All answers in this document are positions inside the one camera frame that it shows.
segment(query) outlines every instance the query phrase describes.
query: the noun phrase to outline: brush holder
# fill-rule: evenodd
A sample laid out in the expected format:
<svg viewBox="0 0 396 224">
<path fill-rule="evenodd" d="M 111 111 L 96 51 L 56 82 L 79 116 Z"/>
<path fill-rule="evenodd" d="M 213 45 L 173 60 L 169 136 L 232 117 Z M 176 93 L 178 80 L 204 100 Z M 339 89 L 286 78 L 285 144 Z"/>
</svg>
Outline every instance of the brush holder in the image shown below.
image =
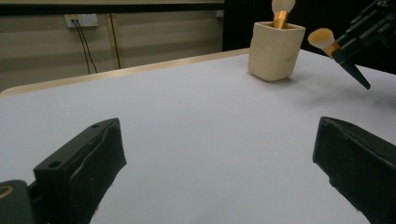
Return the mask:
<svg viewBox="0 0 396 224">
<path fill-rule="evenodd" d="M 264 81 L 290 77 L 304 39 L 303 26 L 276 29 L 272 21 L 254 23 L 247 70 Z"/>
</svg>

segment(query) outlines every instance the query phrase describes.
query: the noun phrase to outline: makeup brush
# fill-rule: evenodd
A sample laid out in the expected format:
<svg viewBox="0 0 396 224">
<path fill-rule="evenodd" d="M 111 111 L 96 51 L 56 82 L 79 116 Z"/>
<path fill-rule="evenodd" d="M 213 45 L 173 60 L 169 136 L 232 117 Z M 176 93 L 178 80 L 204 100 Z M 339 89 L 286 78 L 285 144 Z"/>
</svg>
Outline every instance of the makeup brush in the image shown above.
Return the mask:
<svg viewBox="0 0 396 224">
<path fill-rule="evenodd" d="M 295 3 L 295 0 L 273 0 L 272 8 L 274 12 L 274 27 L 276 29 L 286 28 L 289 13 Z"/>
<path fill-rule="evenodd" d="M 320 28 L 312 32 L 308 36 L 308 42 L 312 46 L 322 49 L 329 57 L 332 58 L 332 54 L 340 49 L 340 46 L 334 39 L 332 31 L 327 28 Z M 367 90 L 370 89 L 371 85 L 367 79 L 363 76 L 361 71 L 356 67 L 354 63 L 350 61 L 344 61 L 339 63 L 350 75 L 352 75 L 359 83 L 364 86 Z"/>
<path fill-rule="evenodd" d="M 327 28 L 320 28 L 312 32 L 308 36 L 308 42 L 312 46 L 322 49 L 331 58 L 332 53 L 340 48 L 337 42 L 335 42 L 332 31 Z"/>
</svg>

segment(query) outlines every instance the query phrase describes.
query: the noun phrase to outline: gold brush handle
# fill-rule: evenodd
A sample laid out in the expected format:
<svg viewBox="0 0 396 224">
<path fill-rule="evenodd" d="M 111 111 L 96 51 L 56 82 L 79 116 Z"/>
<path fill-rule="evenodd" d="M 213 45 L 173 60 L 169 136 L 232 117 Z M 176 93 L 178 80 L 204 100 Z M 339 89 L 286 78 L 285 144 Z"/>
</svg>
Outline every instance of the gold brush handle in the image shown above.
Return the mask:
<svg viewBox="0 0 396 224">
<path fill-rule="evenodd" d="M 274 28 L 276 29 L 286 29 L 288 21 L 289 12 L 278 11 L 274 14 Z"/>
</svg>

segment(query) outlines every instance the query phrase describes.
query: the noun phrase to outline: brush bristles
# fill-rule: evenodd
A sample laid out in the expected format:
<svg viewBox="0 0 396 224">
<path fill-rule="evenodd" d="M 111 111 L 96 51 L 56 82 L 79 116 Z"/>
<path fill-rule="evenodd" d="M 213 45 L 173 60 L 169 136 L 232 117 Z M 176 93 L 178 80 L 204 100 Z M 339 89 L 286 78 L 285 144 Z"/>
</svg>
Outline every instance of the brush bristles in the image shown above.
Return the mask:
<svg viewBox="0 0 396 224">
<path fill-rule="evenodd" d="M 326 49 L 334 43 L 334 35 L 327 28 L 320 28 L 308 36 L 308 42 L 318 49 Z"/>
<path fill-rule="evenodd" d="M 277 13 L 279 11 L 287 11 L 290 13 L 291 10 L 294 8 L 295 4 L 296 4 L 295 0 L 273 0 L 272 2 L 273 12 Z"/>
</svg>

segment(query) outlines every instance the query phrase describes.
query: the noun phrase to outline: brush handle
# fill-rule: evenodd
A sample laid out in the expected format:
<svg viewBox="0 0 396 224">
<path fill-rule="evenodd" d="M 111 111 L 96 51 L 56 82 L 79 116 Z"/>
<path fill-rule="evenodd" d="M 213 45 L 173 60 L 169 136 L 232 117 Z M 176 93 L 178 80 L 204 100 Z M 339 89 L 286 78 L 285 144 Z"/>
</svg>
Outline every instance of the brush handle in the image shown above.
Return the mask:
<svg viewBox="0 0 396 224">
<path fill-rule="evenodd" d="M 370 89 L 371 85 L 367 81 L 367 79 L 363 76 L 361 71 L 359 71 L 358 67 L 354 63 L 350 61 L 345 61 L 340 63 L 341 67 L 343 67 L 351 76 L 353 76 L 359 83 L 366 88 L 367 90 Z"/>
</svg>

